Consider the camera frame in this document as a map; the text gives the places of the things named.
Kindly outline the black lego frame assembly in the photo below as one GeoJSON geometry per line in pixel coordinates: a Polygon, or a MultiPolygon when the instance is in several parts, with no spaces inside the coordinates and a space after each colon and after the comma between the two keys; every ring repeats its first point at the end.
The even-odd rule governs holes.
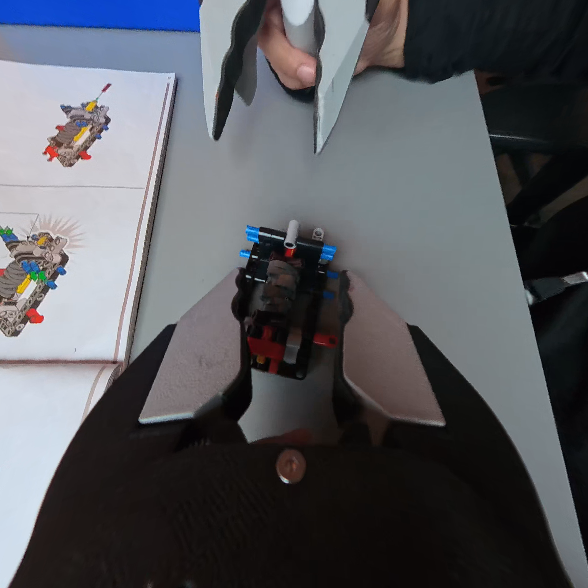
{"type": "Polygon", "coordinates": [[[251,247],[239,252],[246,260],[240,311],[251,367],[303,380],[313,349],[337,345],[335,334],[319,329],[323,303],[335,298],[329,283],[339,275],[329,263],[336,246],[319,226],[305,236],[297,220],[284,231],[248,224],[245,235],[251,247]]]}

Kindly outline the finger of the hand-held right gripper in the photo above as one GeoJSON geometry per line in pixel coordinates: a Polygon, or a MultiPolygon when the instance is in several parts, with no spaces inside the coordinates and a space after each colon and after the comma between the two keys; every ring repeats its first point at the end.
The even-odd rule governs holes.
{"type": "Polygon", "coordinates": [[[315,2],[315,153],[323,151],[337,122],[372,18],[373,1],[315,2]]]}
{"type": "Polygon", "coordinates": [[[203,103],[209,136],[220,139],[233,98],[249,106],[257,86],[258,30],[265,1],[202,1],[203,103]]]}

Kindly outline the blue plastic bin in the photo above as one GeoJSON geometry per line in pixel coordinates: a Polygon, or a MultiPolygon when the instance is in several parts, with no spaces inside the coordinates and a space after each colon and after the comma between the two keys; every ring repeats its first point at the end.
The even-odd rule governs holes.
{"type": "Polygon", "coordinates": [[[199,1],[1,1],[1,24],[199,32],[199,1]]]}

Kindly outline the person's right hand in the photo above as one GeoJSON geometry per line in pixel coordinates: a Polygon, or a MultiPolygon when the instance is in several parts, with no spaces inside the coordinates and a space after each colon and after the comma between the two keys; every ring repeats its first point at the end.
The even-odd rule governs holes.
{"type": "MultiPolygon", "coordinates": [[[[408,13],[408,1],[379,2],[356,64],[355,75],[367,68],[400,69],[404,66],[408,13]]],[[[268,1],[266,4],[258,33],[258,47],[287,88],[300,90],[315,84],[316,59],[290,44],[279,1],[268,1]]]]}

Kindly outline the lego instruction booklet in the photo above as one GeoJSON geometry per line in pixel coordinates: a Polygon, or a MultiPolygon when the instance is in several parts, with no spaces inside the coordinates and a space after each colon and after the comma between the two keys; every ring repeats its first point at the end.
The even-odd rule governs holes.
{"type": "Polygon", "coordinates": [[[129,363],[176,87],[1,61],[1,587],[129,363]]]}

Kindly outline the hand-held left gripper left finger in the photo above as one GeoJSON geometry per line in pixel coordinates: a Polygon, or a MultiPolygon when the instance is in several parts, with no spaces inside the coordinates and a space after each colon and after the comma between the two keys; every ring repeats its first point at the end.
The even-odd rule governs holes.
{"type": "Polygon", "coordinates": [[[245,269],[233,269],[177,322],[140,423],[203,418],[239,421],[252,400],[243,325],[245,269]]]}

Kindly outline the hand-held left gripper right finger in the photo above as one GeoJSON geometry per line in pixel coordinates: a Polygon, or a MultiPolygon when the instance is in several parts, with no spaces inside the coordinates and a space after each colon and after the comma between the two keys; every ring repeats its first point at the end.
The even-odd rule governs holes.
{"type": "Polygon", "coordinates": [[[340,427],[365,408],[389,420],[442,428],[442,409],[409,325],[356,274],[339,276],[333,407],[340,427]]]}

